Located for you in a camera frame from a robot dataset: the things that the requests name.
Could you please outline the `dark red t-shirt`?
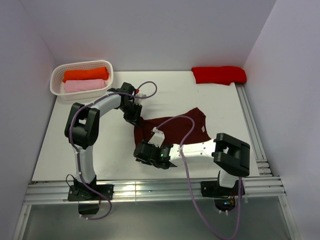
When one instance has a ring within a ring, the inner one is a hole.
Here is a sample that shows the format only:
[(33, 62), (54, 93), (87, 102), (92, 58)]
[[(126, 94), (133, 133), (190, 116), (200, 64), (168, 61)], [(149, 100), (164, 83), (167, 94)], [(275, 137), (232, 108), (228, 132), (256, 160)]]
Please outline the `dark red t-shirt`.
[[(194, 120), (195, 126), (190, 135), (185, 139), (185, 144), (196, 144), (210, 140), (206, 129), (206, 115), (199, 109), (193, 108), (184, 113), (183, 116), (190, 117)], [(169, 122), (170, 117), (160, 117), (153, 119), (140, 118), (140, 126), (134, 127), (134, 144), (138, 145), (143, 140), (149, 141), (153, 135), (153, 128), (163, 124), (159, 129), (164, 133), (164, 145), (180, 144), (183, 137), (192, 127), (192, 122), (184, 117), (178, 117)]]

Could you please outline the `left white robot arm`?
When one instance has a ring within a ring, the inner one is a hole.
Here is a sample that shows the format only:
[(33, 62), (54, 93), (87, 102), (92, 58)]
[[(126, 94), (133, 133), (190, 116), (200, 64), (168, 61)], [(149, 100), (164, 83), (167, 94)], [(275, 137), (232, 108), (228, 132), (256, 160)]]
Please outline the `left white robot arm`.
[(100, 118), (111, 110), (121, 110), (126, 122), (139, 126), (142, 111), (141, 101), (146, 99), (130, 83), (120, 88), (111, 88), (105, 95), (86, 103), (71, 106), (64, 134), (75, 154), (76, 174), (69, 196), (80, 201), (111, 200), (112, 185), (98, 185), (93, 164), (93, 146), (98, 139)]

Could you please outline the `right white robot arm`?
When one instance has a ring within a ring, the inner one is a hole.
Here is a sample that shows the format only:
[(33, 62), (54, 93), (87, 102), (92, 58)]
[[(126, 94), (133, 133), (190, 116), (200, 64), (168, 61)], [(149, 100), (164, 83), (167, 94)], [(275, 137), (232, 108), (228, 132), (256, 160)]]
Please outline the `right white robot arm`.
[(239, 177), (250, 175), (250, 145), (226, 133), (200, 143), (165, 145), (164, 141), (165, 134), (155, 131), (150, 140), (143, 140), (135, 147), (135, 160), (163, 170), (185, 164), (216, 165), (220, 168), (216, 189), (222, 195), (233, 190)]

